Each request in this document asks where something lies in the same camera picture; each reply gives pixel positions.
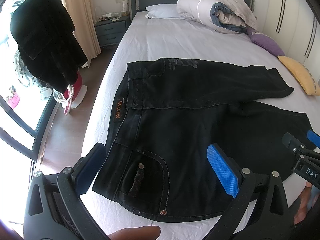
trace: white bed sheet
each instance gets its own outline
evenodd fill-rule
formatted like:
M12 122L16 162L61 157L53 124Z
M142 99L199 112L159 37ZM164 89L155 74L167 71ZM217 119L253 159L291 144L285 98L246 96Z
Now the white bed sheet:
M146 19L138 12L111 60L101 83L83 143L82 156L97 142L105 144L111 106L116 90L126 72L127 62L166 58L191 58L232 63L240 66L264 65L277 68L285 82L294 88L286 98L259 100L281 109L307 113L312 128L320 133L320 99L307 96L290 72L263 48L253 44L244 34L222 34L200 23L180 19ZM285 182L291 205L305 187L305 180L292 174ZM118 203L93 192L81 196L84 205L106 234L127 227L158 225L159 239L202 239L219 217L187 223L159 223L133 215ZM237 230L242 230L254 208L250 203Z

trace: screw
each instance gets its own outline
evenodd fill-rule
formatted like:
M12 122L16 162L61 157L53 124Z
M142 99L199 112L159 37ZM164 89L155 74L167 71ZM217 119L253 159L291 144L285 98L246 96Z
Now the screw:
M243 169L242 169L242 172L243 172L244 174L249 174L249 173L250 173L250 170L249 170L248 168L243 168Z
M37 178L37 177L39 177L41 175L41 171L37 171L35 174L34 174L34 176Z
M272 175L273 175L274 177L276 177L276 178L279 177L279 173L278 173L277 171L273 171L273 172L272 172Z
M69 174L71 172L71 170L72 170L72 168L66 167L66 168L63 169L63 173L64 174Z

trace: pillow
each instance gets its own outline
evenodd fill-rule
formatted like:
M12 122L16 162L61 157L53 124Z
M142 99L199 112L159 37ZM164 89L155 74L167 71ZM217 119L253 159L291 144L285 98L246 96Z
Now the pillow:
M235 26L258 28L257 19L244 0L178 0L177 10L183 17L221 33L238 33L232 30ZM222 27L221 23L230 23L231 28Z
M257 32L255 29L251 27L247 27L247 34L250 37L250 40L264 48L266 51L270 52L274 56L285 56L283 50L279 47L279 45L269 36Z
M289 69L307 95L320 96L320 87L318 83L303 64L285 56L278 56L278 59Z
M149 11L146 14L148 19L185 19L178 13L176 4L156 4L146 7L146 10Z

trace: beige curtain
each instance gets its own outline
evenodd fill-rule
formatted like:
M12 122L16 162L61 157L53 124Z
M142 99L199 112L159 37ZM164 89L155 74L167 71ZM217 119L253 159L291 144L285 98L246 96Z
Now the beige curtain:
M61 0L76 27L74 35L89 59L95 58L101 49L94 29L92 0Z

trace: jeans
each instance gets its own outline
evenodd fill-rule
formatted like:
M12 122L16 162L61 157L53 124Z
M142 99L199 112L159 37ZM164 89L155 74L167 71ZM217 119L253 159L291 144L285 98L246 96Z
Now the jeans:
M210 166L212 143L240 167L284 180L295 156L282 145L289 132L308 148L304 113L254 100L284 98L276 69L193 59L128 63L114 99L108 157L93 190L130 212L160 222L221 215L232 197Z

